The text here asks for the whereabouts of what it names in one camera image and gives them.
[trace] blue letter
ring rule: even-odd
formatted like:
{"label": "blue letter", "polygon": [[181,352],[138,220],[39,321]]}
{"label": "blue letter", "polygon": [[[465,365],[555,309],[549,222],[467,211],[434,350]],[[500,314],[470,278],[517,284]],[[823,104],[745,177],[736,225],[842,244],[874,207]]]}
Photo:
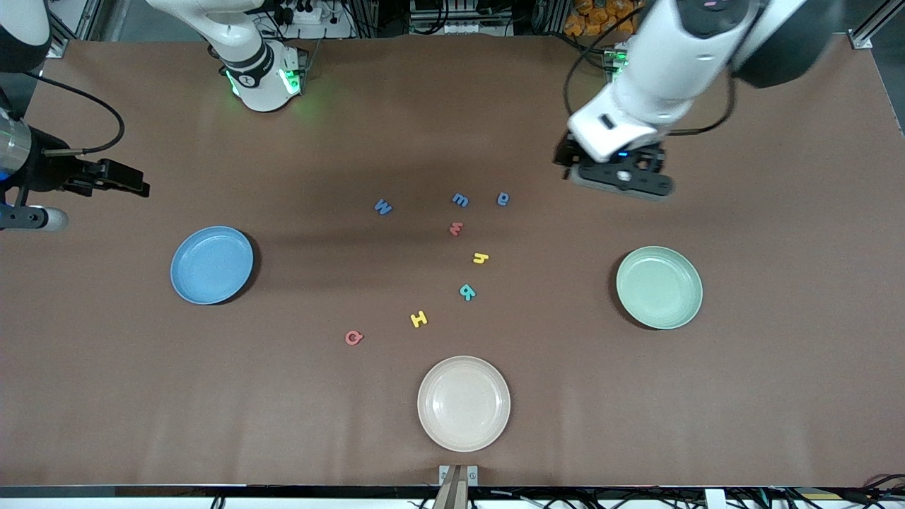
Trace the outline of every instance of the blue letter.
{"label": "blue letter", "polygon": [[384,201],[383,198],[381,198],[380,201],[377,202],[377,205],[374,206],[374,210],[379,212],[381,216],[386,216],[390,213],[390,210],[393,210],[393,208],[390,206],[390,204]]}
{"label": "blue letter", "polygon": [[460,195],[459,193],[452,195],[452,202],[458,206],[468,206],[468,198]]}
{"label": "blue letter", "polygon": [[459,289],[459,295],[465,297],[466,302],[470,301],[473,297],[478,296],[478,294],[475,293],[474,290],[472,290],[472,288],[467,284],[464,284],[462,288]]}

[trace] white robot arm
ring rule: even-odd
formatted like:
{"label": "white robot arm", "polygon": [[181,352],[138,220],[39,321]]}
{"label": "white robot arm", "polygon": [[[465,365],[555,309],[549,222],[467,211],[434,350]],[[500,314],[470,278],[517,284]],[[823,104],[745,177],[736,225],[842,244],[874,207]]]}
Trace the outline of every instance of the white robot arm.
{"label": "white robot arm", "polygon": [[307,53],[279,41],[264,41],[244,14],[263,0],[148,0],[157,10],[196,29],[226,66],[233,93],[255,111],[277,110],[300,95]]}
{"label": "white robot arm", "polygon": [[797,78],[841,13],[834,0],[655,0],[630,40],[630,65],[571,115],[555,162],[582,186],[666,197],[660,144],[694,99],[727,67],[759,88]]}

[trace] orange object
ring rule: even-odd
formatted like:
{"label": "orange object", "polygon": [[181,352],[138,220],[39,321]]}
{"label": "orange object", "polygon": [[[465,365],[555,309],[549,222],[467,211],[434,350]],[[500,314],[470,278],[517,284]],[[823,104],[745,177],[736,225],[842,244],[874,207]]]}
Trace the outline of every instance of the orange object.
{"label": "orange object", "polygon": [[[613,23],[617,19],[624,18],[634,9],[634,4],[629,0],[609,0],[606,3],[606,12],[609,14],[608,23],[604,23],[604,28],[609,28],[613,26]],[[623,32],[627,32],[629,34],[634,33],[634,25],[632,22],[625,22],[619,25],[618,30]]]}
{"label": "orange object", "polygon": [[594,8],[594,0],[574,0],[574,5],[579,14],[585,15]]}
{"label": "orange object", "polygon": [[588,13],[587,21],[592,24],[603,24],[609,17],[610,14],[606,12],[606,9],[595,8]]}
{"label": "orange object", "polygon": [[570,14],[566,18],[563,33],[570,37],[578,37],[585,30],[585,18],[576,14]]}

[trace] metal frame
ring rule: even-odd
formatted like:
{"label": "metal frame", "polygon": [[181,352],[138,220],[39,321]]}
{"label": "metal frame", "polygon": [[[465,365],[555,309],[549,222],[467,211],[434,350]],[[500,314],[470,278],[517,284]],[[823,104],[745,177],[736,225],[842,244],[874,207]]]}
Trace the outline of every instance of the metal frame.
{"label": "metal frame", "polygon": [[447,472],[433,501],[437,509],[465,509],[468,507],[468,474],[466,466],[450,466],[452,473]]}
{"label": "metal frame", "polygon": [[81,12],[79,24],[75,31],[57,17],[53,12],[49,12],[51,20],[51,47],[47,51],[47,58],[62,58],[66,53],[66,46],[69,41],[75,39],[80,41],[91,41],[97,38],[101,24],[98,18],[106,13],[105,9],[109,9],[112,2],[110,0],[88,0],[85,9]]}
{"label": "metal frame", "polygon": [[848,31],[849,43],[854,50],[869,50],[873,47],[871,37],[905,7],[905,0],[886,0],[864,23]]}
{"label": "metal frame", "polygon": [[484,33],[495,34],[511,25],[512,12],[479,13],[478,0],[439,0],[440,10],[436,8],[419,9],[415,0],[409,0],[409,28],[429,31],[437,23],[439,15],[446,23],[438,35]]}
{"label": "metal frame", "polygon": [[51,15],[51,48],[47,50],[47,58],[62,58],[66,53],[66,46],[71,39],[76,39],[75,34],[54,13]]}

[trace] brown table surface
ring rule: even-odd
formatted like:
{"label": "brown table surface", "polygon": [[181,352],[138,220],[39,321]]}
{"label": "brown table surface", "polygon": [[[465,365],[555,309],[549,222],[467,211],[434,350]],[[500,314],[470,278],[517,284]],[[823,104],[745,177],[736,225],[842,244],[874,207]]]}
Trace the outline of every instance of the brown table surface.
{"label": "brown table surface", "polygon": [[[73,43],[47,74],[122,112],[103,156],[152,192],[33,195],[70,228],[0,235],[0,481],[417,484],[464,463],[496,485],[860,485],[905,470],[905,142],[871,55],[840,37],[801,80],[741,86],[724,127],[666,144],[664,204],[559,179],[574,58],[552,39],[331,41],[307,94],[259,114],[203,44]],[[599,84],[579,75],[574,101]],[[724,87],[685,125],[719,114]],[[115,127],[43,84],[28,120],[73,146]],[[194,306],[168,270],[210,225],[252,236],[261,270],[238,300]],[[643,245],[703,278],[679,330],[614,303],[614,268]],[[513,401],[472,454],[432,442],[415,407],[424,374],[462,354]]]}

